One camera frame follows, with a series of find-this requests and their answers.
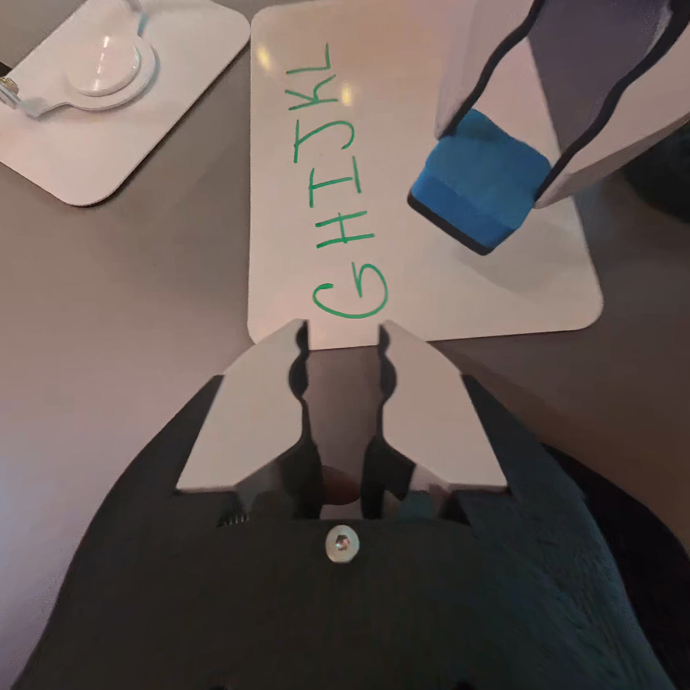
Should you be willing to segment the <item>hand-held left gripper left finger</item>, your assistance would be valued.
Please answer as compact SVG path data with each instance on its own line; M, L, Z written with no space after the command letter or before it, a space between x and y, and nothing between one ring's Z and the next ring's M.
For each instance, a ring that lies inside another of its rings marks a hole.
M222 375L176 490L226 494L221 520L316 520L323 469L308 404L308 322L294 319Z

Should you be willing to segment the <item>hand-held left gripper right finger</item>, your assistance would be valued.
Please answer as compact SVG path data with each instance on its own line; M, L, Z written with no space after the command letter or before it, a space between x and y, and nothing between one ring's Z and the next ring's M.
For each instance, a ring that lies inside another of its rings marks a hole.
M365 519L460 519L459 493L502 494L508 482L460 370L385 321L377 345L381 402L362 469Z

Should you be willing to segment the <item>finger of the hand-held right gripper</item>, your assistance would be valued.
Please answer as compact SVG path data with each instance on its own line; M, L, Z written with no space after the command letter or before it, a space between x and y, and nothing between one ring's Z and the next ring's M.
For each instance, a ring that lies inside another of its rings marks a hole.
M544 208L616 172L689 120L689 2L666 1L651 46L606 94L539 187Z
M525 39L544 1L474 1L451 39L440 82L434 135L453 133L474 107L503 58Z

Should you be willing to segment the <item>blue whiteboard eraser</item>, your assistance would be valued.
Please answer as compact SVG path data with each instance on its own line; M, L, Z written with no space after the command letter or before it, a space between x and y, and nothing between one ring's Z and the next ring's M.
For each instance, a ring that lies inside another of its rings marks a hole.
M541 152L473 108L438 140L407 202L455 241L486 256L524 224L550 171Z

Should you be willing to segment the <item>white whiteboard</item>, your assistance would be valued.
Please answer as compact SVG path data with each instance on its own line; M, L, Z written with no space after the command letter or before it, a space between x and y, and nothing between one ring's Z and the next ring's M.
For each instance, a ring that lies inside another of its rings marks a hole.
M478 256L414 211L450 47L476 1L307 1L251 22L248 331L313 349L392 320L427 341L576 331L603 297L572 198Z

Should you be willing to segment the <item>person's dark clothing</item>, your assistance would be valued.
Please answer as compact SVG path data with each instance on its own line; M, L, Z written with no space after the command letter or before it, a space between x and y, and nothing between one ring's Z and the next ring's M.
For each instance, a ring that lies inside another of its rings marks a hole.
M653 651L677 689L689 688L689 556L643 503L547 444L581 489L616 561L627 597Z

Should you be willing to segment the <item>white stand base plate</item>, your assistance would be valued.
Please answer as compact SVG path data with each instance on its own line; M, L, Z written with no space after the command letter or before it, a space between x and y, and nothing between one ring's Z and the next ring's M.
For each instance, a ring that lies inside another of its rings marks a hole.
M249 39L214 1L84 1L1 78L1 163L70 206L102 202Z

